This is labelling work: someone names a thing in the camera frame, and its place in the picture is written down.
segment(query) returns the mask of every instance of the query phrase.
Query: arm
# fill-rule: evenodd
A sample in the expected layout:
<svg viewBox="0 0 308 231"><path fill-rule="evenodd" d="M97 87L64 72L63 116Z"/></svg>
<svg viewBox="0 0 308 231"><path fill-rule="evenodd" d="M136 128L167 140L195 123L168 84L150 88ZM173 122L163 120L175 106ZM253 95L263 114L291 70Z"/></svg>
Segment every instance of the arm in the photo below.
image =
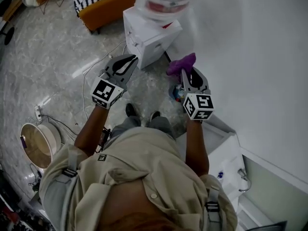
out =
<svg viewBox="0 0 308 231"><path fill-rule="evenodd" d="M100 141L109 110L96 106L75 140L75 146L92 156Z"/></svg>
<svg viewBox="0 0 308 231"><path fill-rule="evenodd" d="M200 121L187 120L186 164L198 175L206 175L209 161Z"/></svg>

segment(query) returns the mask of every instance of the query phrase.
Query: jeans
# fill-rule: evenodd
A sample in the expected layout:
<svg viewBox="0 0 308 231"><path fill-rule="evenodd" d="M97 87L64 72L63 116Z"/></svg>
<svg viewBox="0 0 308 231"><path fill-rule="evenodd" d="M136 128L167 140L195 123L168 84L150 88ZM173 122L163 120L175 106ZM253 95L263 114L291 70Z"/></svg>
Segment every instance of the jeans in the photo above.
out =
<svg viewBox="0 0 308 231"><path fill-rule="evenodd" d="M130 128L135 128L140 126L141 126L141 121L139 117L137 116L127 117L121 125L115 126L115 128L111 132L110 138L112 139L118 135L121 135ZM148 127L161 130L162 132L171 136L174 140L176 139L173 128L170 125L168 119L165 117L161 116L155 117L152 121L150 121Z"/></svg>

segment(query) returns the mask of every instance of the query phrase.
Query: black and white marker cube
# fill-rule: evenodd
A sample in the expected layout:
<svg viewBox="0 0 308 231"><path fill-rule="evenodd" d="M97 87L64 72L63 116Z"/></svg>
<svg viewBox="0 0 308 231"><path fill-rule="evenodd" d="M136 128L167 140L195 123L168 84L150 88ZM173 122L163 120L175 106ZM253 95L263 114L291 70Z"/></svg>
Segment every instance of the black and white marker cube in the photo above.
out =
<svg viewBox="0 0 308 231"><path fill-rule="evenodd" d="M122 96L123 91L108 80L96 77L91 88L91 96L94 103L109 109Z"/></svg>
<svg viewBox="0 0 308 231"><path fill-rule="evenodd" d="M184 108L191 120L208 120L214 112L211 95L189 93Z"/></svg>

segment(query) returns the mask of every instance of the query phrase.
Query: power outlet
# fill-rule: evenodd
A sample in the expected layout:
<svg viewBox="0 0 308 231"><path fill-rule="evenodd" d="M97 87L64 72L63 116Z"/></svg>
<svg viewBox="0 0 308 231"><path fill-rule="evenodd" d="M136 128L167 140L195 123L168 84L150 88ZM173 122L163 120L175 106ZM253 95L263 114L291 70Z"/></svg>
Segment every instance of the power outlet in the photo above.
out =
<svg viewBox="0 0 308 231"><path fill-rule="evenodd" d="M35 114L35 118L37 120L41 120L41 117L39 117L39 115L42 114L41 110L40 110L40 106L39 105L35 105L34 106L34 114Z"/></svg>

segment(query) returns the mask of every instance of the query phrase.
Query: white box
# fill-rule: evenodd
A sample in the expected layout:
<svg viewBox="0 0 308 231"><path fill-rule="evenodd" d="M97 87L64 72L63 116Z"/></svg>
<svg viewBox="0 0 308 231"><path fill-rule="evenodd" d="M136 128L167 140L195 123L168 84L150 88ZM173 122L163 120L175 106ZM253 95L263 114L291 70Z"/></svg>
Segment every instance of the white box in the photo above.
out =
<svg viewBox="0 0 308 231"><path fill-rule="evenodd" d="M182 30L178 21L162 28L143 18L134 7L125 10L123 18L127 49L138 57L139 69L157 61Z"/></svg>

